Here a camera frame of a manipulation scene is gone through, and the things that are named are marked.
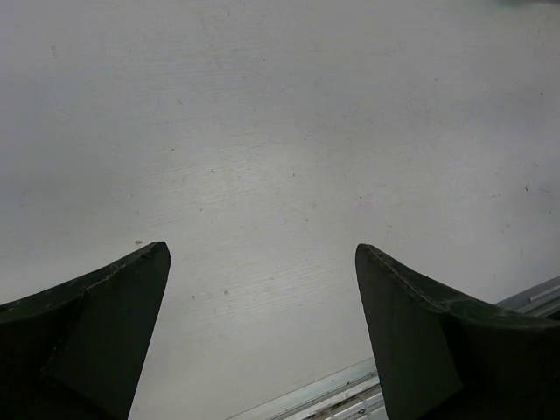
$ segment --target white tabletop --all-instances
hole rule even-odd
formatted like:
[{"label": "white tabletop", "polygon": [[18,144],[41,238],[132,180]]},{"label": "white tabletop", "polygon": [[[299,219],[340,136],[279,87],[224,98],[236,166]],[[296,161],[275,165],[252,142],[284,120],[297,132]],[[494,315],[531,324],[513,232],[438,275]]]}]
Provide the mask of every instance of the white tabletop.
[{"label": "white tabletop", "polygon": [[557,276],[559,22],[498,0],[4,0],[0,298],[167,241],[132,418],[221,420],[371,355],[359,242],[491,302]]}]

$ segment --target white table surface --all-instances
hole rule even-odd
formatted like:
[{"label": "white table surface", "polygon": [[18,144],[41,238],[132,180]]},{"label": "white table surface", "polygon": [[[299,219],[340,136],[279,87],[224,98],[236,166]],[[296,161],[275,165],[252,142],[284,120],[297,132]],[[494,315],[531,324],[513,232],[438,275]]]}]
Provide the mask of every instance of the white table surface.
[{"label": "white table surface", "polygon": [[131,418],[222,420],[371,355],[359,242],[560,274],[559,100],[554,4],[4,0],[0,298],[167,241]]}]

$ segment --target green object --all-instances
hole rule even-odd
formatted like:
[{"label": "green object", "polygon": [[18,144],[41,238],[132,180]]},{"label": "green object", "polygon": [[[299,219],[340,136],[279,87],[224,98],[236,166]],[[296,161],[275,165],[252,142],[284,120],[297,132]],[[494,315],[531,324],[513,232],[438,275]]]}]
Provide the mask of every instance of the green object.
[{"label": "green object", "polygon": [[0,306],[0,418],[128,418],[170,264],[155,242]]},{"label": "green object", "polygon": [[481,302],[369,245],[356,251],[389,420],[560,418],[560,324]]}]

